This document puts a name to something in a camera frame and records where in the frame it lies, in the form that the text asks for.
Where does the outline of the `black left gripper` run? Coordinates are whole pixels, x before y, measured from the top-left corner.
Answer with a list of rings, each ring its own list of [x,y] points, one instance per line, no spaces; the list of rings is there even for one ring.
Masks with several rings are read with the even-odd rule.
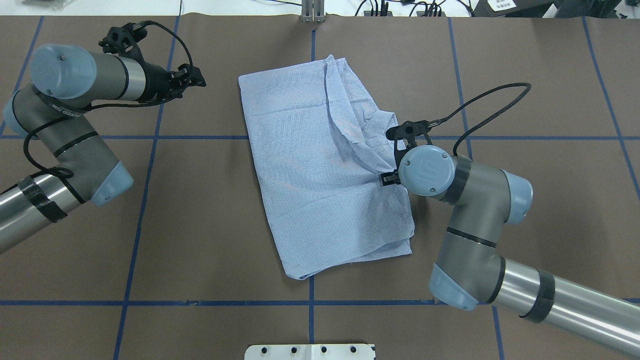
[[[206,86],[201,69],[192,64],[181,64],[176,71],[145,64],[145,103],[181,99],[187,88]]]

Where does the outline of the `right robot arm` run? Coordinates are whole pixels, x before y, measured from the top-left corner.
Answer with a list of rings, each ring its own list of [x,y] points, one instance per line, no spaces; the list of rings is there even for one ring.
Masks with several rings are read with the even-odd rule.
[[[453,207],[429,278],[429,291],[471,312],[480,303],[510,310],[533,324],[547,324],[639,357],[639,308],[544,269],[498,253],[508,224],[531,209],[526,178],[452,155],[435,145],[393,150],[394,169],[384,186],[400,185]]]

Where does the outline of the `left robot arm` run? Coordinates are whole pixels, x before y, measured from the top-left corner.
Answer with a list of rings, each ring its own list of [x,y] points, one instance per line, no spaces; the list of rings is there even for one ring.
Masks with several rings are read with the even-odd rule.
[[[5,105],[5,123],[23,137],[22,150],[36,173],[1,194],[1,251],[6,253],[81,205],[109,203],[134,180],[86,114],[110,107],[155,107],[205,87],[192,61],[176,71],[147,63],[134,43],[102,52],[64,44],[37,48],[30,83]]]

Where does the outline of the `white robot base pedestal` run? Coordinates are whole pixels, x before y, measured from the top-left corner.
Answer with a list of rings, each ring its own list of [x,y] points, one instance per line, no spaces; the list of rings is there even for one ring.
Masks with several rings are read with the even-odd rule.
[[[245,360],[375,360],[374,344],[254,344],[245,353]]]

